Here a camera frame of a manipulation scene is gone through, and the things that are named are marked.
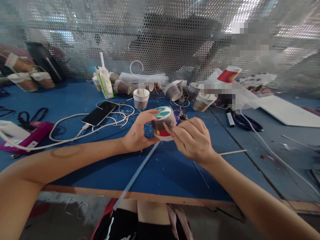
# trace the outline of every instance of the thin stick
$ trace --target thin stick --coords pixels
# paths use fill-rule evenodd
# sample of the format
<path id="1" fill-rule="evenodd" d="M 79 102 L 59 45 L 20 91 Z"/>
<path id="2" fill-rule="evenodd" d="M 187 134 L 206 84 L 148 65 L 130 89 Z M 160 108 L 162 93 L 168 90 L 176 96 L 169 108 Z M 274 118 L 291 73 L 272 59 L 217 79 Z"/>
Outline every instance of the thin stick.
<path id="1" fill-rule="evenodd" d="M 303 143 L 301 143 L 301 142 L 298 142 L 298 141 L 296 141 L 296 140 L 293 140 L 293 139 L 291 139 L 291 138 L 289 138 L 289 137 L 287 137 L 287 136 L 285 136 L 285 135 L 281 135 L 281 136 L 282 136 L 282 137 L 285 137 L 285 138 L 287 138 L 287 139 L 289 139 L 289 140 L 291 140 L 291 141 L 293 141 L 293 142 L 295 142 L 295 143 L 298 143 L 298 144 L 300 144 L 300 145 L 302 145 L 302 146 L 305 146 L 305 147 L 307 147 L 307 148 L 310 148 L 310 149 L 318 152 L 317 149 L 314 149 L 314 148 L 312 148 L 312 147 L 309 147 L 309 146 L 307 146 L 307 145 L 305 145 L 305 144 L 303 144 Z"/>
<path id="2" fill-rule="evenodd" d="M 100 59 L 101 59 L 101 65 L 102 65 L 102 67 L 105 68 L 105 67 L 104 67 L 104 60 L 103 60 L 103 52 L 100 52 Z"/>
<path id="3" fill-rule="evenodd" d="M 195 161 L 193 161 L 193 163 L 194 163 L 194 165 L 196 165 L 196 167 L 197 167 L 197 169 L 198 169 L 199 173 L 201 174 L 201 176 L 202 176 L 203 180 L 206 182 L 206 185 L 207 185 L 207 186 L 208 186 L 208 188 L 209 188 L 209 185 L 208 185 L 207 181 L 204 179 L 204 176 L 202 175 L 202 173 L 201 173 L 200 169 L 198 168 L 198 166 L 197 166 L 196 162 L 195 162 Z"/>
<path id="4" fill-rule="evenodd" d="M 1 54 L 1 53 L 0 53 L 0 56 L 2 56 L 2 57 L 4 57 L 4 58 L 8 58 L 8 57 L 6 57 L 5 55 L 3 55 L 3 54 Z"/>
<path id="5" fill-rule="evenodd" d="M 238 153 L 238 152 L 246 152 L 247 150 L 239 150 L 239 151 L 233 151 L 233 152 L 226 152 L 226 153 L 219 153 L 220 156 L 222 155 L 228 155 L 228 154 L 234 154 L 234 153 Z"/>

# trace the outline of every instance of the charging cable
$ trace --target charging cable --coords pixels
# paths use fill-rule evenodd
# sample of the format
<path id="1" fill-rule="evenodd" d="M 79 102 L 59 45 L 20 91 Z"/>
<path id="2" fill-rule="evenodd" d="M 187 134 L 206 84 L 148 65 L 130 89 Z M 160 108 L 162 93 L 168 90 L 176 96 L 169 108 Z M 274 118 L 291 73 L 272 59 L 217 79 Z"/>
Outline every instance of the charging cable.
<path id="1" fill-rule="evenodd" d="M 128 122 L 128 118 L 134 114 L 134 108 L 133 108 L 132 106 L 130 106 L 130 105 L 127 105 L 127 104 L 120 104 L 120 103 L 119 103 L 119 104 L 117 104 L 117 105 L 118 105 L 119 107 L 121 107 L 121 106 L 128 106 L 128 107 L 131 107 L 132 110 L 133 110 L 132 113 L 130 113 L 130 114 L 124 114 L 123 112 L 111 112 L 111 113 L 123 114 L 123 115 L 125 116 L 125 118 L 127 118 L 127 119 L 126 119 L 126 122 L 125 122 L 125 124 L 126 124 L 126 123 Z M 54 146 L 57 146 L 57 145 L 60 145 L 60 144 L 63 144 L 63 143 L 67 143 L 67 142 L 71 142 L 71 141 L 78 140 L 78 139 L 80 139 L 80 138 L 89 136 L 90 134 L 92 134 L 92 133 L 94 133 L 94 132 L 97 132 L 97 131 L 99 131 L 100 129 L 102 129 L 102 128 L 104 128 L 104 127 L 121 123 L 121 122 L 123 122 L 123 120 L 124 120 L 124 119 L 121 119 L 120 121 L 116 121 L 114 118 L 112 118 L 112 119 L 115 121 L 114 123 L 106 124 L 106 125 L 104 125 L 104 126 L 101 126 L 101 127 L 97 128 L 96 130 L 93 130 L 93 129 L 92 129 L 92 132 L 89 132 L 89 133 L 87 133 L 87 134 L 84 134 L 84 135 L 82 135 L 82 136 L 79 136 L 85 129 L 87 129 L 87 128 L 89 127 L 89 124 L 85 124 L 85 125 L 81 128 L 81 130 L 79 131 L 79 133 L 77 134 L 77 136 L 74 137 L 74 138 L 72 138 L 72 139 L 68 139 L 68 140 L 57 140 L 57 139 L 52 138 L 52 133 L 53 133 L 54 129 L 57 127 L 57 125 L 58 125 L 60 122 L 66 120 L 66 119 L 68 119 L 68 118 L 72 118 L 72 117 L 76 117 L 76 116 L 81 116 L 81 115 L 88 115 L 88 113 L 79 113 L 79 114 L 75 114 L 75 115 L 72 115 L 72 116 L 69 116 L 69 117 L 65 117 L 65 118 L 62 118 L 62 119 L 58 120 L 58 121 L 55 123 L 55 125 L 53 126 L 53 129 L 51 130 L 51 132 L 50 132 L 50 134 L 49 134 L 49 138 L 50 138 L 52 141 L 55 141 L 55 142 L 58 142 L 58 143 L 53 143 L 53 144 L 50 144 L 50 145 L 47 145 L 47 146 L 35 147 L 35 148 L 27 148 L 27 147 L 20 146 L 20 145 L 18 145 L 18 144 L 16 144 L 16 143 L 12 142 L 12 141 L 10 140 L 10 138 L 7 137 L 1 130 L 0 130 L 0 137 L 1 137 L 4 141 L 6 141 L 7 143 L 9 143 L 10 145 L 12 145 L 12 146 L 14 146 L 14 147 L 16 147 L 16 148 L 22 149 L 22 150 L 26 150 L 26 151 L 29 151 L 29 150 L 40 150 L 40 149 L 44 149 L 44 148 L 48 148 L 48 147 L 54 147 Z"/>

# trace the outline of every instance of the black shorts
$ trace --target black shorts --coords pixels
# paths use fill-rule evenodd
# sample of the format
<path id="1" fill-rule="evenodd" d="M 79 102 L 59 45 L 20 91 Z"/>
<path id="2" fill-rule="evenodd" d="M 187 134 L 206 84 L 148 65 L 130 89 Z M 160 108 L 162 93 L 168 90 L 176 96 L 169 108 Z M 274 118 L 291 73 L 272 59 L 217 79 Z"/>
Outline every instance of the black shorts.
<path id="1" fill-rule="evenodd" d="M 156 225 L 138 221 L 138 214 L 118 208 L 105 215 L 93 240 L 176 240 L 171 225 Z"/>

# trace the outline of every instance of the table edge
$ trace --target table edge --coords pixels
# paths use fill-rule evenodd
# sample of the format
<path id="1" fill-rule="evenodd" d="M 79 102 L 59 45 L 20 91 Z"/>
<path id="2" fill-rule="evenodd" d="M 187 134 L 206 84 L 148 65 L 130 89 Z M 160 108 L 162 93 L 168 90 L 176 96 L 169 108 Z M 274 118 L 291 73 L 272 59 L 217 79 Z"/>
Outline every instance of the table edge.
<path id="1" fill-rule="evenodd" d="M 60 192 L 60 193 L 72 193 L 80 195 L 97 195 L 110 198 L 119 198 L 123 191 L 117 190 L 105 190 L 105 189 L 93 189 L 93 188 L 82 188 L 82 187 L 68 187 L 60 185 L 46 185 L 42 191 L 49 192 Z M 172 204 L 183 204 L 191 206 L 202 206 L 202 207 L 223 207 L 223 208 L 234 208 L 234 203 L 229 201 L 211 200 L 211 199 L 198 199 L 198 198 L 187 198 L 187 197 L 175 197 L 166 195 L 157 195 L 150 193 L 141 192 L 128 192 L 126 199 L 150 201 L 150 202 L 161 202 L 161 203 L 172 203 Z"/>

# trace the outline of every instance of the metal mesh wall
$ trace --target metal mesh wall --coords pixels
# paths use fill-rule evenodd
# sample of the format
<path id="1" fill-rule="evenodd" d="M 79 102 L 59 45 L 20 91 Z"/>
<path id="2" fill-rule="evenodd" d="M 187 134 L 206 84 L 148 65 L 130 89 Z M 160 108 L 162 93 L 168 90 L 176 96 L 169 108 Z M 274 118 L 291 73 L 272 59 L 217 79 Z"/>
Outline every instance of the metal mesh wall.
<path id="1" fill-rule="evenodd" d="M 2 44 L 42 42 L 66 75 L 88 77 L 101 65 L 129 72 L 197 81 L 215 67 L 235 65 L 242 75 L 277 74 L 277 91 L 320 97 L 318 0 L 7 0 Z M 234 56 L 233 22 L 269 22 L 273 50 Z M 141 71 L 139 64 L 133 71 Z"/>

